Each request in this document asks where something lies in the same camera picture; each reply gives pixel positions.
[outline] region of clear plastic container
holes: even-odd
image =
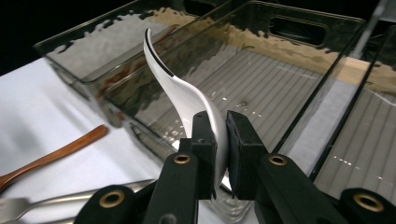
[[[393,26],[310,176],[334,198],[363,188],[396,204],[395,52]]]
[[[205,13],[221,2],[225,1],[133,1],[41,41],[35,49],[93,111],[120,127],[119,119],[103,100],[104,92],[144,64],[144,60],[132,62],[132,58],[142,50],[145,30],[151,28],[154,41],[159,41],[197,18],[186,8]]]
[[[294,137],[290,134],[295,128],[304,127],[301,117],[315,112],[363,24],[359,19],[251,1],[231,7],[199,34],[178,41],[183,37],[174,33],[154,48],[176,76],[207,94],[224,118],[227,110],[246,115],[268,150],[278,151]],[[172,41],[179,44],[161,52],[161,45]],[[132,138],[155,158],[164,160],[186,137],[176,110],[148,67],[114,85],[105,97]],[[227,222],[240,222],[251,203],[231,199],[227,190],[220,195],[212,202],[214,209]]]

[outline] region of screw hole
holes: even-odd
[[[190,162],[190,157],[187,155],[178,155],[174,157],[174,162],[177,164],[186,164]]]
[[[160,218],[160,224],[177,224],[177,219],[173,214],[165,214]]]
[[[280,156],[272,156],[269,158],[270,162],[275,165],[286,165],[288,161],[285,158]]]
[[[111,208],[122,203],[124,198],[124,193],[117,189],[103,195],[99,201],[99,204],[104,208]]]

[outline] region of wooden spoon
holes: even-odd
[[[53,161],[57,161],[60,158],[68,156],[73,152],[76,152],[85,146],[93,143],[94,141],[98,140],[99,138],[105,136],[108,132],[108,129],[105,125],[100,125],[86,133],[79,139],[75,140],[74,142],[59,148],[56,151],[51,152],[50,154],[36,160],[32,161],[31,163],[21,167],[20,169],[13,171],[7,175],[0,176],[0,192],[3,191],[8,185],[13,183],[17,178],[21,177],[22,175],[26,174],[29,171],[32,171],[36,168],[40,168],[48,163]]]

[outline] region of metal utensil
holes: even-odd
[[[191,138],[192,119],[195,114],[206,111],[209,116],[210,126],[218,144],[214,179],[215,188],[217,188],[224,177],[228,160],[228,135],[225,119],[218,107],[204,93],[175,76],[163,64],[152,46],[150,37],[151,31],[147,29],[144,52],[148,66],[180,115],[187,137]]]
[[[148,179],[143,181],[137,181],[133,183],[124,184],[123,186],[137,192],[144,188],[145,186],[153,183],[154,179]],[[69,203],[69,202],[79,202],[84,200],[89,200],[91,196],[98,189],[92,189],[88,191],[83,191],[80,193],[68,194],[60,197],[50,198],[36,203],[29,203],[26,198],[14,198],[14,199],[0,199],[0,223],[6,223],[12,220],[17,220],[21,218],[28,211],[47,205],[59,204],[59,203]]]
[[[69,217],[61,220],[55,220],[55,221],[50,221],[50,222],[41,222],[41,223],[36,223],[36,224],[73,224],[75,218],[74,217]],[[5,224],[27,224],[26,222],[22,220],[11,220],[9,222],[6,222]]]

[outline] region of dark background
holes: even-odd
[[[378,0],[275,1],[282,5],[358,17],[367,21],[370,20],[378,3]],[[0,15],[2,18],[0,25],[0,76],[40,58],[39,54],[33,49],[35,43],[129,2],[131,1],[0,1]],[[387,23],[380,22],[373,35],[383,33],[388,26]]]

